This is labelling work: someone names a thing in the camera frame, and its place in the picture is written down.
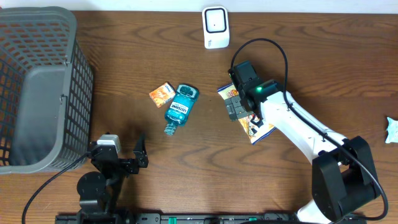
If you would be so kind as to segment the yellow snack bag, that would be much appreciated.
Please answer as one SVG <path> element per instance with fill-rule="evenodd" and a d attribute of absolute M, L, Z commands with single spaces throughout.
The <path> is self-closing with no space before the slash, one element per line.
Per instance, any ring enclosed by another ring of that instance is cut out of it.
<path fill-rule="evenodd" d="M 234 85 L 228 84 L 226 86 L 222 86 L 217 90 L 218 94 L 222 97 L 223 100 L 231 98 L 233 96 L 239 95 L 238 91 L 235 89 Z M 276 127 L 267 121 L 263 121 L 262 126 L 256 126 L 249 122 L 248 118 L 242 118 L 237 120 L 244 129 L 244 132 L 247 134 L 252 145 L 255 145 L 257 142 L 271 135 Z"/>

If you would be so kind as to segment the teal mouthwash bottle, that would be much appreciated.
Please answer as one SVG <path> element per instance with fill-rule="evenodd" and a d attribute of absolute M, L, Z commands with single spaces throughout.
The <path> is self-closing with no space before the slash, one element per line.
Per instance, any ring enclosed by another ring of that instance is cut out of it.
<path fill-rule="evenodd" d="M 172 136 L 178 127 L 185 125 L 198 97 L 199 91 L 197 88 L 186 84 L 178 86 L 176 95 L 165 112 L 165 120 L 167 121 L 164 129 L 165 134 Z"/>

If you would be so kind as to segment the orange small box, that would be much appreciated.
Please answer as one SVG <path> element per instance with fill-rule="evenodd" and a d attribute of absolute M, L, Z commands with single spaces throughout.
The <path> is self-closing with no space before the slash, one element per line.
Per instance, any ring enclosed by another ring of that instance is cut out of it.
<path fill-rule="evenodd" d="M 171 84 L 166 82 L 150 92 L 149 96 L 151 100 L 155 103 L 156 107 L 160 108 L 174 98 L 175 90 Z"/>

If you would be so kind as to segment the light teal pouch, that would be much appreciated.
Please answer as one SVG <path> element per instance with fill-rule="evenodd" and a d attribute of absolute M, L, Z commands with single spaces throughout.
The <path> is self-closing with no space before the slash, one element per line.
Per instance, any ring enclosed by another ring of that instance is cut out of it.
<path fill-rule="evenodd" d="M 390 117 L 387 117 L 387 137 L 385 140 L 386 144 L 398 143 L 398 122 Z"/>

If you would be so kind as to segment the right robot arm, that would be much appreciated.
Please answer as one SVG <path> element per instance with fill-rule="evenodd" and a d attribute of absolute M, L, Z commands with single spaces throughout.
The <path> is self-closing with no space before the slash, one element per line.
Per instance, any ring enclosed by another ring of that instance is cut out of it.
<path fill-rule="evenodd" d="M 382 189 L 369 144 L 360 136 L 348 139 L 328 128 L 300 105 L 275 80 L 249 80 L 218 89 L 229 117 L 246 119 L 253 133 L 263 137 L 273 125 L 303 153 L 312 166 L 312 199 L 296 217 L 304 223 L 338 223 L 370 217 L 354 214 L 363 205 L 382 198 L 386 216 L 388 202 Z"/>

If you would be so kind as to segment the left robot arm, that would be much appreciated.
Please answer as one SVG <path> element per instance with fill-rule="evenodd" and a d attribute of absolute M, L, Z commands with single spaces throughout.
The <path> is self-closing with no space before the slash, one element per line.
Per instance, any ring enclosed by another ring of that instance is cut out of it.
<path fill-rule="evenodd" d="M 77 222 L 81 224 L 134 223 L 134 216 L 127 209 L 117 209 L 116 204 L 123 182 L 130 175 L 149 164 L 145 147 L 145 135 L 141 134 L 133 153 L 134 158 L 120 159 L 119 136 L 104 134 L 88 151 L 95 171 L 83 175 L 77 183 L 81 210 Z"/>

